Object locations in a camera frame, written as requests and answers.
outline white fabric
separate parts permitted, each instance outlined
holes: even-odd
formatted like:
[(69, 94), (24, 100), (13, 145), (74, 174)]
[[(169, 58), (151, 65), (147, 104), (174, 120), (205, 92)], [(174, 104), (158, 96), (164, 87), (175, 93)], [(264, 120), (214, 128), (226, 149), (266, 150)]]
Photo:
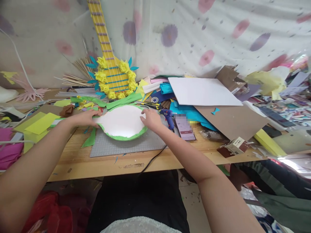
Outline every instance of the white fabric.
[(147, 217), (132, 217), (111, 223), (100, 233), (180, 233), (167, 225)]
[[(159, 74), (212, 77), (226, 64), (238, 64), (247, 75), (304, 49), (311, 55), (310, 0), (101, 3), (115, 55), (133, 58), (132, 65), (140, 67), (137, 81)], [(71, 62), (85, 56), (83, 34), (88, 50), (101, 55), (93, 27), (86, 0), (5, 0), (0, 8), (0, 28), (16, 43), (35, 87), (61, 87), (53, 76), (64, 73), (82, 77), (61, 52)], [(3, 33), (0, 41), (0, 70), (21, 72)], [(0, 85), (11, 87), (2, 77)]]

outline cutting mat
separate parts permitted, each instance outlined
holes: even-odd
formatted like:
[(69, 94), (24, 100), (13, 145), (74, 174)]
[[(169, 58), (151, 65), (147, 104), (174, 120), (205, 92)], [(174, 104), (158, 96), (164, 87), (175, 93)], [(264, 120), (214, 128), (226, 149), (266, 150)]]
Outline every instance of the cutting mat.
[[(162, 124), (168, 127), (165, 117), (161, 115)], [(151, 130), (147, 130), (141, 137), (132, 141), (117, 141), (107, 136), (101, 129), (96, 132), (95, 145), (90, 157), (100, 157), (115, 154), (134, 153), (147, 150), (160, 150), (165, 146), (164, 141)]]

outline teal paper leaf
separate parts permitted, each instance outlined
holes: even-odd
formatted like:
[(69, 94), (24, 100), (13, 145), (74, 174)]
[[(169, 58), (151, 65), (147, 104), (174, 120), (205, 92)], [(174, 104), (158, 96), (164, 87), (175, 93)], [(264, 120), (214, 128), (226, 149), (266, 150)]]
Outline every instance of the teal paper leaf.
[(86, 66), (92, 68), (92, 69), (96, 69), (97, 68), (97, 65), (95, 64), (85, 64)]
[(98, 90), (98, 89), (100, 89), (99, 83), (96, 83), (96, 84), (95, 84), (95, 90)]
[(95, 74), (93, 74), (93, 73), (90, 72), (90, 71), (88, 71), (88, 73), (89, 73), (89, 75), (90, 75), (93, 79), (95, 79)]
[(137, 67), (137, 66), (133, 66), (133, 67), (130, 68), (130, 70), (134, 71), (134, 70), (137, 70), (138, 68), (139, 67)]
[(92, 56), (90, 56), (90, 59), (92, 60), (92, 62), (96, 65), (96, 67), (98, 66), (98, 63), (97, 63), (97, 61), (96, 61), (96, 59), (95, 58), (93, 58)]
[(97, 80), (90, 80), (87, 83), (97, 83), (97, 82), (98, 82)]
[(129, 59), (129, 67), (132, 65), (132, 57)]

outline blue glue gun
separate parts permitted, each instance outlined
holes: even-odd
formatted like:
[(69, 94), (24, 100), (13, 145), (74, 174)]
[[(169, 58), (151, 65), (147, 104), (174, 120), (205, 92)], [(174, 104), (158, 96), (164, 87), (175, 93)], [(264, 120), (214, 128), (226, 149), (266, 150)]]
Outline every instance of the blue glue gun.
[(168, 128), (170, 130), (174, 129), (174, 123), (173, 123), (173, 119), (172, 119), (172, 116), (173, 116), (173, 111), (170, 110), (170, 109), (162, 109), (160, 111), (160, 114), (164, 115), (165, 116), (165, 119), (167, 120), (168, 122)]

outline hand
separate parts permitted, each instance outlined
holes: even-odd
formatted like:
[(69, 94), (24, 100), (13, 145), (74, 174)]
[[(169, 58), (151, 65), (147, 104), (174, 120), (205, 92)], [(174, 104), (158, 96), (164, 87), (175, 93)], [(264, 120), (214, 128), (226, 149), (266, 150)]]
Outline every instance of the hand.
[(94, 109), (91, 109), (89, 111), (85, 111), (82, 113), (79, 113), (77, 115), (73, 115), (71, 117), (68, 117), (64, 121), (67, 121), (69, 124), (71, 124), (73, 127), (76, 126), (93, 126), (95, 128), (99, 128), (99, 125), (92, 121), (92, 116), (101, 116), (102, 113), (100, 111), (95, 111)]
[(141, 121), (145, 126), (147, 126), (152, 131), (156, 132), (162, 127), (165, 128), (165, 126), (162, 124), (161, 118), (159, 113), (154, 109), (144, 109), (142, 111), (142, 114), (146, 114), (146, 119), (142, 116), (140, 117)]

